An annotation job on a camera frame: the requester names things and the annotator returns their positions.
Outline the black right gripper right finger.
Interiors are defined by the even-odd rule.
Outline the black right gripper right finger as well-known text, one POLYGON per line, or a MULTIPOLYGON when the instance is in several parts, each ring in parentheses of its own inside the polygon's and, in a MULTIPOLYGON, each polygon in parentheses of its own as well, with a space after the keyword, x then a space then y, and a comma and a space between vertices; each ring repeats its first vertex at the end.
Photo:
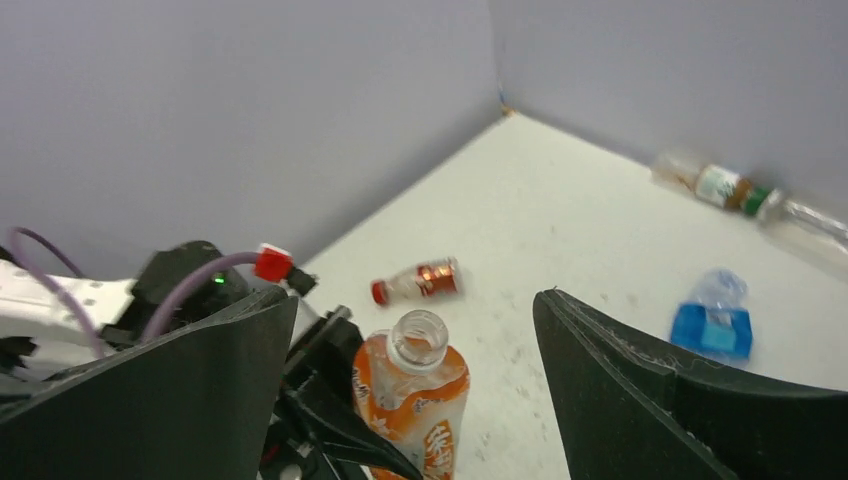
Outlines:
POLYGON ((847 395, 750 373, 555 289, 535 333, 575 479, 843 479, 847 395))

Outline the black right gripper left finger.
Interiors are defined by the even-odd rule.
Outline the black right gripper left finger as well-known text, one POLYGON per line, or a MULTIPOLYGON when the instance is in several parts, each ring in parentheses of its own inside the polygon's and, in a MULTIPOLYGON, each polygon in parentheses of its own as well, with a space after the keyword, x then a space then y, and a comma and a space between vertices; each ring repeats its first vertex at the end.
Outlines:
POLYGON ((253 479, 298 302, 283 289, 105 359, 1 382, 5 479, 253 479))

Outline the crushed blue label bottle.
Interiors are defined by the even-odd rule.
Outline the crushed blue label bottle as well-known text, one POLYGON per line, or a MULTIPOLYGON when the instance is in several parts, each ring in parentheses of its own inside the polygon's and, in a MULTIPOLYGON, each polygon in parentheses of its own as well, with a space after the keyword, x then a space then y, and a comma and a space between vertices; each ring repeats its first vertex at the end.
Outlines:
POLYGON ((753 345, 746 297, 747 284, 732 271, 706 272, 679 303, 669 342, 725 364, 746 364, 753 345))

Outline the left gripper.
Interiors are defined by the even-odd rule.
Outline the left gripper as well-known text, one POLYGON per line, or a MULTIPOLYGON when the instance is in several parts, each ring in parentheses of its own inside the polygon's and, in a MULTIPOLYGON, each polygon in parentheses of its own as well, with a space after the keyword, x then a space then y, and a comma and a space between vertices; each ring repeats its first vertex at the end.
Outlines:
POLYGON ((291 347, 262 450, 263 479, 363 479, 361 466, 423 477, 342 393, 361 343, 351 310, 338 306, 291 347))

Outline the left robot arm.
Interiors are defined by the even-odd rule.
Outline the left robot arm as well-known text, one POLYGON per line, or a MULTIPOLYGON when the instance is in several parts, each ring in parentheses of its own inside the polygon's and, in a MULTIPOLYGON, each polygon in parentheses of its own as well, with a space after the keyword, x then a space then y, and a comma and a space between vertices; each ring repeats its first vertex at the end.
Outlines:
POLYGON ((360 479, 421 471, 354 408, 348 308, 280 249, 157 252, 134 278, 1 255, 5 479, 360 479))

